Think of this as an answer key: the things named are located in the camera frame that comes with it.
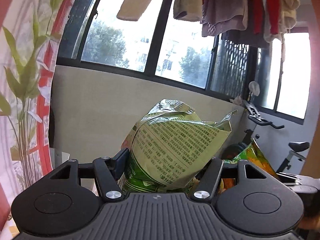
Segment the metal bolt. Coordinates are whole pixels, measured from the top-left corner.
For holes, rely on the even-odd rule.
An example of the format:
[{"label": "metal bolt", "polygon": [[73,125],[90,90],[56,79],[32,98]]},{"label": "metal bolt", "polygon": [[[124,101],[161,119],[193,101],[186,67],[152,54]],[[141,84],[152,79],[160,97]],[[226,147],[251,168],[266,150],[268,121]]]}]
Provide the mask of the metal bolt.
[{"label": "metal bolt", "polygon": [[210,196],[209,192],[200,190],[193,193],[196,198],[208,198]]},{"label": "metal bolt", "polygon": [[120,198],[121,197],[121,192],[116,191],[116,190],[112,190],[106,193],[106,197],[107,198],[111,198],[111,199],[116,199],[116,198]]}]

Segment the window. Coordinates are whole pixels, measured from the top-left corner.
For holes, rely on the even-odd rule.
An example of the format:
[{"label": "window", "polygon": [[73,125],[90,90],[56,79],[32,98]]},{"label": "window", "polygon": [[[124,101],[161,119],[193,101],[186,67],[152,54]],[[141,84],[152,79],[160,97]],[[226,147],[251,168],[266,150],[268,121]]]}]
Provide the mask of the window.
[{"label": "window", "polygon": [[281,117],[298,123],[305,117],[311,71],[309,33],[305,28],[300,28],[284,35],[283,56],[282,44],[278,39],[272,42],[271,53],[259,50],[257,81],[261,94],[255,98],[256,105],[271,110],[267,113],[279,113]]},{"label": "window", "polygon": [[122,2],[75,0],[57,64],[142,78],[226,101],[247,97],[248,69],[256,67],[250,66],[248,46],[204,38],[199,22],[173,19],[174,0],[152,0],[137,22],[116,18]]}]

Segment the bike seat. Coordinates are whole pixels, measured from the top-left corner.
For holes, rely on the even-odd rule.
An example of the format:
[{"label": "bike seat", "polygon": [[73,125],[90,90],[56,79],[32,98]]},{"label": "bike seat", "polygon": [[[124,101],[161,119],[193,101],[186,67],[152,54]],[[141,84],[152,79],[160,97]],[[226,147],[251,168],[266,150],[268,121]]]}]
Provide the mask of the bike seat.
[{"label": "bike seat", "polygon": [[290,142],[289,147],[296,153],[303,152],[310,147],[308,142]]}]

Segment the window sill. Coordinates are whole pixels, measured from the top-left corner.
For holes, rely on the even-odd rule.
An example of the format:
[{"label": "window sill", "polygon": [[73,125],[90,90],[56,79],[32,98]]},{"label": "window sill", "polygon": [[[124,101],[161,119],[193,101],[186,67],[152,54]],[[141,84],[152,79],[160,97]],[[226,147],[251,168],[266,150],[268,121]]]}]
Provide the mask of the window sill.
[{"label": "window sill", "polygon": [[280,112],[277,112],[273,109],[268,109],[268,108],[265,108],[262,106],[256,106],[256,108],[259,110],[259,112],[262,112],[265,114],[270,114],[270,115],[273,115],[273,116],[279,117],[281,119],[285,119],[285,120],[288,120],[290,122],[294,122],[294,123],[297,123],[300,125],[303,125],[303,122],[304,122],[304,119],[301,119],[301,118],[298,118],[298,117],[295,117],[292,115],[280,113]]},{"label": "window sill", "polygon": [[138,72],[138,71],[126,69],[126,68],[119,68],[119,67],[103,65],[103,64],[99,64],[99,63],[93,63],[93,62],[86,62],[86,61],[81,61],[79,63],[76,59],[63,58],[63,57],[58,57],[56,64],[62,65],[62,66],[70,66],[70,67],[97,70],[97,71],[102,71],[102,72],[108,72],[108,73],[113,73],[113,74],[119,74],[119,75],[149,80],[149,81],[153,81],[156,83],[160,83],[160,84],[164,84],[164,85],[168,85],[168,86],[172,86],[172,87],[177,87],[177,88],[189,90],[192,92],[196,92],[199,94],[203,94],[203,95],[206,95],[209,97],[217,98],[217,99],[220,99],[223,101],[227,101],[229,103],[230,103],[230,99],[233,99],[230,96],[227,96],[227,95],[224,95],[221,93],[217,93],[212,90],[206,90],[204,88],[196,87],[196,86],[189,85],[189,84],[175,81],[175,80],[170,80],[170,79],[163,78],[163,77],[156,76],[156,75],[148,76],[144,72]]}]

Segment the floral curtain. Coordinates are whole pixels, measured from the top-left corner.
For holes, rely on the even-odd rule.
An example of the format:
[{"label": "floral curtain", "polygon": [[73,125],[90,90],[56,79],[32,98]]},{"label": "floral curtain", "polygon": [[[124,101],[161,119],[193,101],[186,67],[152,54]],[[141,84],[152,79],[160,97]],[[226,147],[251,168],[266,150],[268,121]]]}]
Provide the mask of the floral curtain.
[{"label": "floral curtain", "polygon": [[[0,0],[0,231],[13,199],[52,170],[51,82],[73,2]],[[4,227],[0,239],[15,231]]]}]

